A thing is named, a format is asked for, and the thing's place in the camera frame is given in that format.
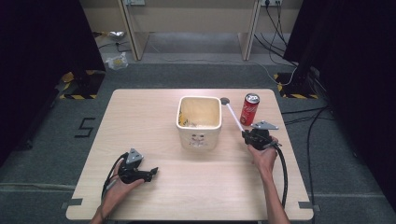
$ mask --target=gray carpet floor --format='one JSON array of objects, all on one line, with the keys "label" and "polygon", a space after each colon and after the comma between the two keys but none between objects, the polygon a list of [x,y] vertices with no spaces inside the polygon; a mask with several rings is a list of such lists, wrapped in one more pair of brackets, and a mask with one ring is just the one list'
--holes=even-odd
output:
[{"label": "gray carpet floor", "polygon": [[[0,169],[0,223],[87,223],[65,217],[65,203],[73,194],[96,132],[116,89],[271,89],[276,93],[307,192],[307,136],[318,111],[287,112],[319,108],[325,97],[283,98],[269,78],[278,72],[292,72],[287,66],[257,64],[130,64],[107,69],[94,100],[56,99],[53,108],[35,133],[33,148],[13,151]],[[93,127],[90,137],[78,127],[84,118]],[[355,156],[331,110],[325,110],[312,126],[310,157],[315,205],[320,208],[315,223],[396,223],[388,204],[364,162]]]}]

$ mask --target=dark backdrop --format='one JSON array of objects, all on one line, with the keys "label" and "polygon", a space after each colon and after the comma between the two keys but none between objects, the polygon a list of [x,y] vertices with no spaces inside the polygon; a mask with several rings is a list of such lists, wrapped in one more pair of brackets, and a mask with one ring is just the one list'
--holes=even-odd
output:
[{"label": "dark backdrop", "polygon": [[[313,57],[336,117],[396,210],[396,2],[319,2],[304,0],[285,58]],[[315,35],[328,7],[332,22]]]},{"label": "dark backdrop", "polygon": [[78,0],[1,1],[1,160],[34,133],[67,72],[105,70]]}]

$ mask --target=small white box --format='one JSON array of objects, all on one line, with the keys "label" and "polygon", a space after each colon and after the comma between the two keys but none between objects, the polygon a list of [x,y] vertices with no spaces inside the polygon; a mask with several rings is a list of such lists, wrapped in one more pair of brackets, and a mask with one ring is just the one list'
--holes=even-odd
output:
[{"label": "small white box", "polygon": [[184,148],[215,148],[221,130],[220,99],[207,96],[182,97],[178,104],[176,124]]}]

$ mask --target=can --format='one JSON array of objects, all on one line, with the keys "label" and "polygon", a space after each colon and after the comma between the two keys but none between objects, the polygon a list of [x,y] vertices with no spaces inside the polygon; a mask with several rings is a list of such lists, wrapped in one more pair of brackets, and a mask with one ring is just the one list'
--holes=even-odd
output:
[{"label": "can", "polygon": [[249,126],[256,115],[257,107],[259,107],[260,97],[255,93],[248,93],[245,97],[244,106],[242,107],[241,123]]}]

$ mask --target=electrical outlet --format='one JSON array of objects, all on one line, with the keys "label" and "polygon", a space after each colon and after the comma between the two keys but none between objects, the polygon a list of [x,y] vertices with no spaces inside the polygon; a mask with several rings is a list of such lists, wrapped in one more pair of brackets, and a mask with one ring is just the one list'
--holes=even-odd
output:
[{"label": "electrical outlet", "polygon": [[145,0],[124,0],[126,6],[144,6]]},{"label": "electrical outlet", "polygon": [[[277,7],[277,6],[282,6],[282,1],[283,0],[268,0],[270,2],[269,7]],[[262,7],[265,7],[265,0],[262,0]]]}]

